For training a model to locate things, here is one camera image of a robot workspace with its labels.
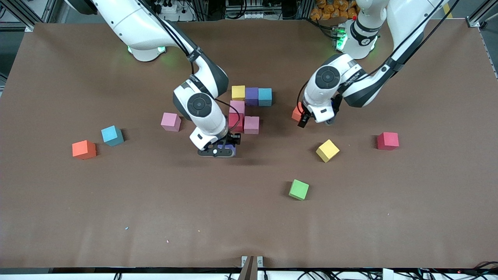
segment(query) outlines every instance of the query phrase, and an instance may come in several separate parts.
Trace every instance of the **brown table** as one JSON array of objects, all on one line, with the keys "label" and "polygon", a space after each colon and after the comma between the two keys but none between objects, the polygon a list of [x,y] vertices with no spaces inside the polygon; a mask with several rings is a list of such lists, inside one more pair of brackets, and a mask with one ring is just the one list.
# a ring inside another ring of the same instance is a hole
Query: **brown table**
[{"label": "brown table", "polygon": [[[192,123],[179,133],[159,125],[190,71],[178,49],[141,63],[106,25],[37,24],[0,99],[0,266],[231,267],[252,254],[269,267],[461,268],[498,259],[498,85],[477,29],[447,21],[372,104],[344,104],[332,127],[301,129],[290,118],[297,92],[334,53],[317,28],[181,28],[231,85],[274,90],[272,107],[247,109],[262,118],[260,135],[243,135],[236,158],[200,158]],[[392,50],[382,33],[361,61],[367,71]],[[111,125],[124,144],[102,143]],[[384,131],[399,133],[400,149],[374,148]],[[72,158],[71,143],[85,139],[99,156]],[[314,150],[327,139],[341,152],[325,164]],[[287,196],[293,179],[310,184],[305,201]]]}]

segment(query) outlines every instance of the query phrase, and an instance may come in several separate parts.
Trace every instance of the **floor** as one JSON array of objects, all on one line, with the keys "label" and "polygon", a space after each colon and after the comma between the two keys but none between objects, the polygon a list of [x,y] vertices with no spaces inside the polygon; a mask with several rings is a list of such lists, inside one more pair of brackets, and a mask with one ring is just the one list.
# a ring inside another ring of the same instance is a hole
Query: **floor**
[{"label": "floor", "polygon": [[[452,6],[456,0],[450,0],[449,6]],[[453,18],[466,17],[471,14],[483,0],[460,0],[452,11]],[[65,6],[66,10],[59,13],[59,22],[65,23],[104,23],[104,19],[100,15],[83,15]],[[490,15],[498,12],[498,6],[490,12]],[[444,12],[439,11],[434,18],[441,18]],[[490,20],[485,29],[481,30],[481,34],[485,45],[488,49],[491,67],[490,71],[495,68],[492,61],[498,63],[498,17]],[[14,62],[17,50],[22,41],[24,32],[0,32],[0,72],[6,75],[9,74]],[[1,89],[4,83],[0,81],[0,96]]]}]

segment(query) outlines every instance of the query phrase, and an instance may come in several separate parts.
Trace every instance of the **green cube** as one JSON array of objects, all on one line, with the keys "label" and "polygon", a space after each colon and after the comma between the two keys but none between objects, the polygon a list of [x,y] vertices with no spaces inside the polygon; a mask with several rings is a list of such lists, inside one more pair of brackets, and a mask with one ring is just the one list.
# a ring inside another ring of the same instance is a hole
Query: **green cube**
[{"label": "green cube", "polygon": [[304,200],[309,186],[310,185],[306,183],[294,180],[292,182],[292,186],[290,187],[289,195],[294,197],[295,199]]}]

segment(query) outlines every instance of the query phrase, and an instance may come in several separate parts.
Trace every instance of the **gray circular joint cap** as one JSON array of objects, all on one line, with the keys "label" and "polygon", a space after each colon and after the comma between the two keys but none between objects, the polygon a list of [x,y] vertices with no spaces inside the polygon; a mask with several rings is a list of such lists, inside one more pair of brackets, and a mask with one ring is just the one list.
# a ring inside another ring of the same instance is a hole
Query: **gray circular joint cap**
[{"label": "gray circular joint cap", "polygon": [[316,73],[315,83],[321,89],[331,89],[339,84],[340,78],[341,75],[335,67],[324,66]]},{"label": "gray circular joint cap", "polygon": [[187,109],[191,115],[204,118],[211,113],[212,105],[213,102],[209,95],[196,93],[188,99]]}]

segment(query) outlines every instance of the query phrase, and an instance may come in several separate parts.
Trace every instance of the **orange cube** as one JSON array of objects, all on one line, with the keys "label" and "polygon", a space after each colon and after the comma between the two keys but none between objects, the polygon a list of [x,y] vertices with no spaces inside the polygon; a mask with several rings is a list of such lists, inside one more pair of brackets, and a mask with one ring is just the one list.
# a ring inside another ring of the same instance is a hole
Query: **orange cube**
[{"label": "orange cube", "polygon": [[300,121],[301,120],[301,112],[304,112],[303,110],[303,105],[301,102],[298,104],[299,108],[297,106],[294,108],[294,111],[292,112],[292,119],[295,121]]},{"label": "orange cube", "polygon": [[85,140],[73,144],[73,157],[79,159],[89,159],[97,156],[95,144]]}]

